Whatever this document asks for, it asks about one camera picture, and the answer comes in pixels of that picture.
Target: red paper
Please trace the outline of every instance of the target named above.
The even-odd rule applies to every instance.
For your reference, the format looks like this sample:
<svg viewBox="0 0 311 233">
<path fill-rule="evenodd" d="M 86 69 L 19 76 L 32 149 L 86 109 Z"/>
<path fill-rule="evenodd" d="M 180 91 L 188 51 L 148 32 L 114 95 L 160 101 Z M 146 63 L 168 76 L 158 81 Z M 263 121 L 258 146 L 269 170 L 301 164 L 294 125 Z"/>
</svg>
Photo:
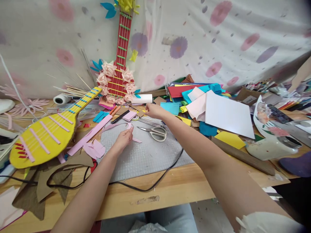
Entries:
<svg viewBox="0 0 311 233">
<path fill-rule="evenodd" d="M 168 91 L 172 98 L 182 97 L 182 92 L 194 89 L 195 87 L 200 87 L 205 85 L 191 85 L 191 86 L 178 86 L 178 87 L 168 87 Z"/>
</svg>

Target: white sleeve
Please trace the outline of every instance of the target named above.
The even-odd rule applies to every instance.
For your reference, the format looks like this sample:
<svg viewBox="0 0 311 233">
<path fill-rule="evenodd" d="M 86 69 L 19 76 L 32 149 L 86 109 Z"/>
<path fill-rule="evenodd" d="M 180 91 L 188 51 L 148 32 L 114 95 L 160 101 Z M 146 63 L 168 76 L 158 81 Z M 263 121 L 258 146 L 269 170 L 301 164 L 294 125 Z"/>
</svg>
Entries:
<svg viewBox="0 0 311 233">
<path fill-rule="evenodd" d="M 240 233 L 298 233 L 302 232 L 303 225 L 279 214 L 255 212 L 243 219 L 236 217 L 241 225 Z"/>
</svg>

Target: yellow cardboard guitar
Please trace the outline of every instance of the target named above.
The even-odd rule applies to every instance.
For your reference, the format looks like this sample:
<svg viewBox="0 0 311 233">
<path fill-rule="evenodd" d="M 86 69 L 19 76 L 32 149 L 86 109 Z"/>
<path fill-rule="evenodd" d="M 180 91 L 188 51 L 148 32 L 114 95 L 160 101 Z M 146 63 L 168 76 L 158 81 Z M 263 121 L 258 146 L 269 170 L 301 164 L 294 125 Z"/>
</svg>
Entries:
<svg viewBox="0 0 311 233">
<path fill-rule="evenodd" d="M 27 168 L 58 156 L 74 135 L 78 113 L 100 91 L 101 88 L 94 87 L 70 109 L 46 116 L 32 124 L 13 146 L 10 154 L 11 164 L 15 168 Z"/>
</svg>

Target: tape roll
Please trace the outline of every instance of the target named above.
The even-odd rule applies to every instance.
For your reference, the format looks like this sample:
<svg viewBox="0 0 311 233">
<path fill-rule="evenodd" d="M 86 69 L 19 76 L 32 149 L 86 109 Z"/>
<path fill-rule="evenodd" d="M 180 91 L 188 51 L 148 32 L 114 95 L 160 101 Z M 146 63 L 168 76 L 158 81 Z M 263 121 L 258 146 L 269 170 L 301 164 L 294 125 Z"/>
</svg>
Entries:
<svg viewBox="0 0 311 233">
<path fill-rule="evenodd" d="M 57 105 L 64 105 L 71 100 L 71 97 L 59 94 L 53 98 L 54 103 Z"/>
</svg>

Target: purple object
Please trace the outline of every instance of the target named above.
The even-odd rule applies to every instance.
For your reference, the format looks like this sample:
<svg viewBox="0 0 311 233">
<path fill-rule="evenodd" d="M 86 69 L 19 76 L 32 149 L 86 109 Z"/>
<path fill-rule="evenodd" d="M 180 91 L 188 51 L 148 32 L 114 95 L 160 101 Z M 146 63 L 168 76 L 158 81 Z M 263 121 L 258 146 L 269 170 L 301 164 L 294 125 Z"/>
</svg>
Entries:
<svg viewBox="0 0 311 233">
<path fill-rule="evenodd" d="M 283 158 L 279 160 L 279 164 L 289 173 L 300 176 L 311 176 L 311 151 L 305 153 L 298 158 Z"/>
</svg>

